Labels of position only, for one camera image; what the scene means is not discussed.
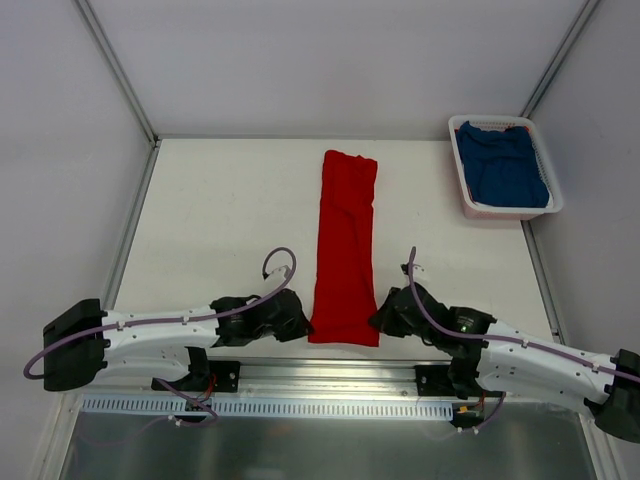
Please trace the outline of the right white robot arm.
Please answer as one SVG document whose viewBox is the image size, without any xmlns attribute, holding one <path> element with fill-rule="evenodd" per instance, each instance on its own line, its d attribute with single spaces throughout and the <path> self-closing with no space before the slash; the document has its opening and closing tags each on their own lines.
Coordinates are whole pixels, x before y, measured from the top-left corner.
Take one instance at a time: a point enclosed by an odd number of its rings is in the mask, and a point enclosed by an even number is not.
<svg viewBox="0 0 640 480">
<path fill-rule="evenodd" d="M 448 307 L 420 284 L 392 288 L 369 319 L 378 332 L 418 337 L 447 354 L 446 375 L 418 384 L 460 400 L 508 393 L 577 412 L 603 432 L 639 440 L 639 356 L 576 350 L 517 331 L 489 313 Z"/>
</svg>

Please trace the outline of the red t shirt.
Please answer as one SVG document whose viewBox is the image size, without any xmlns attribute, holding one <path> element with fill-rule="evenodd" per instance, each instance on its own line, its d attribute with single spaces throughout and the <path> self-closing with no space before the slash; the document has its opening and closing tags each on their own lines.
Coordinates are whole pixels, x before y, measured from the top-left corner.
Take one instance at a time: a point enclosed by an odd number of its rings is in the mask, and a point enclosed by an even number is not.
<svg viewBox="0 0 640 480">
<path fill-rule="evenodd" d="M 315 344 L 379 345 L 369 325 L 377 312 L 373 216 L 378 164 L 328 150 L 322 167 L 311 323 Z"/>
</svg>

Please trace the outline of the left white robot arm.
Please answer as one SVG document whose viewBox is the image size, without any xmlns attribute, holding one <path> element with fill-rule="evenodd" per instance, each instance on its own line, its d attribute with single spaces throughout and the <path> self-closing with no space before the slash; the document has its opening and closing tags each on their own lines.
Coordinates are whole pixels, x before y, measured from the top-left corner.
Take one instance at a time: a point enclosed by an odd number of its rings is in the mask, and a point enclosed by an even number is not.
<svg viewBox="0 0 640 480">
<path fill-rule="evenodd" d="M 244 347 L 269 336 L 289 342 L 312 331 L 301 300 L 288 288 L 267 300 L 222 297 L 158 322 L 84 299 L 43 329 L 44 388 L 64 392 L 109 377 L 135 377 L 195 391 L 208 381 L 208 349 Z"/>
</svg>

